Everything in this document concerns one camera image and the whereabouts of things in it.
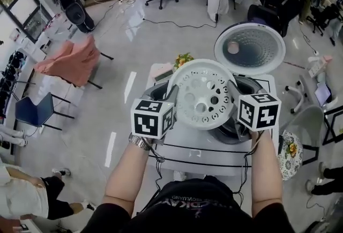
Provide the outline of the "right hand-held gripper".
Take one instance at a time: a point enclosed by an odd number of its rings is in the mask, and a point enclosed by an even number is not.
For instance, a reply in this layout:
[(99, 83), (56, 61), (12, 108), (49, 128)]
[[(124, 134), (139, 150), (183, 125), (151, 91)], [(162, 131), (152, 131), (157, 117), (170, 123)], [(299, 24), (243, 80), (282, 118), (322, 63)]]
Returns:
[(238, 108), (237, 121), (252, 132), (274, 128), (279, 121), (281, 101), (252, 78), (228, 80), (231, 103)]

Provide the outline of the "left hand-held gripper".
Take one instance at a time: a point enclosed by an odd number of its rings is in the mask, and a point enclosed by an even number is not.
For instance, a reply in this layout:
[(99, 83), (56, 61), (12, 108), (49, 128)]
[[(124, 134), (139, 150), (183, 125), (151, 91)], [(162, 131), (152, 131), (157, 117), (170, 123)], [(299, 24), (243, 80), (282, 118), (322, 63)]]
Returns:
[(174, 85), (165, 98), (168, 84), (157, 84), (147, 89), (142, 99), (135, 99), (131, 106), (131, 132), (134, 136), (149, 138), (154, 144), (163, 145), (174, 123), (175, 106), (179, 87)]

